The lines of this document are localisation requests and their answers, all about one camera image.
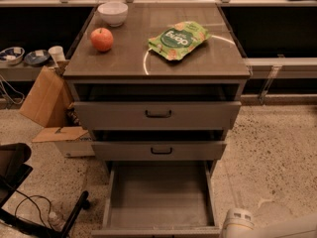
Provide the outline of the white and yellow gripper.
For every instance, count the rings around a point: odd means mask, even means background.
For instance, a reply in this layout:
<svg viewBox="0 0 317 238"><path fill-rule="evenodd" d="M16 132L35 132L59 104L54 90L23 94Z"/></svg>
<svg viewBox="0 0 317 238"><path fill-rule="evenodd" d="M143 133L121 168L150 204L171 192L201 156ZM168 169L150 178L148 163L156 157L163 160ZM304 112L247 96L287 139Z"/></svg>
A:
<svg viewBox="0 0 317 238"><path fill-rule="evenodd" d="M248 210L231 208L227 211L219 238L239 238L254 227L254 217Z"/></svg>

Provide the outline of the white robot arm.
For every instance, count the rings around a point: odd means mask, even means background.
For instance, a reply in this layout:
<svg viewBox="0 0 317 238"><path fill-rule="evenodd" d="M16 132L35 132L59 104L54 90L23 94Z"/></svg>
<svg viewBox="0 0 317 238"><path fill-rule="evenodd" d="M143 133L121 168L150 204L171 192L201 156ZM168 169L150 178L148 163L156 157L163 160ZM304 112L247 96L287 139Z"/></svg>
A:
<svg viewBox="0 0 317 238"><path fill-rule="evenodd" d="M256 228L254 216L248 210L231 208L219 238L317 238L317 213Z"/></svg>

